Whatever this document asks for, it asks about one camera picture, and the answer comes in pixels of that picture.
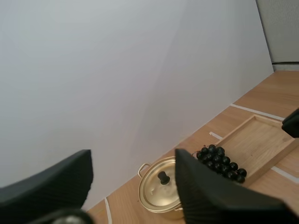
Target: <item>white backdrop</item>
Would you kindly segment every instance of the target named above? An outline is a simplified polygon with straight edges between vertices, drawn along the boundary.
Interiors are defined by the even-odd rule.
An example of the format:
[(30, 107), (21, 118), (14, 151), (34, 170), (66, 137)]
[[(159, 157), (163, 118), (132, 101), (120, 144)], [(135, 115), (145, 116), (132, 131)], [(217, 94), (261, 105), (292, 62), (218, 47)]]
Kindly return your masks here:
[(93, 152), (90, 208), (272, 73), (253, 0), (2, 0), (0, 183)]

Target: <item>wooden table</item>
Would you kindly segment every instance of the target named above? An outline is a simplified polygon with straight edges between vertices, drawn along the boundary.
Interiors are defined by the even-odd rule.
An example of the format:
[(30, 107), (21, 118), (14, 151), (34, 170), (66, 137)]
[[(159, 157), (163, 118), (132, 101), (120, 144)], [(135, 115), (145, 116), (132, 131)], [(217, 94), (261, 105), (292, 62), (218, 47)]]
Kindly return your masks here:
[[(299, 72), (277, 71), (262, 81), (254, 89), (237, 100), (234, 105), (260, 112), (286, 117), (299, 107)], [(226, 136), (254, 112), (229, 106), (214, 119), (201, 127), (177, 147), (190, 153), (199, 150), (204, 144), (213, 144), (217, 138)], [(161, 158), (174, 155), (174, 149)], [(283, 199), (299, 214), (299, 147), (289, 153), (276, 166), (249, 186), (250, 189)], [(140, 178), (133, 177), (107, 197), (112, 221), (117, 224), (183, 224), (183, 220), (169, 221), (145, 210), (138, 199)], [(107, 224), (105, 202), (89, 210), (97, 224)]]

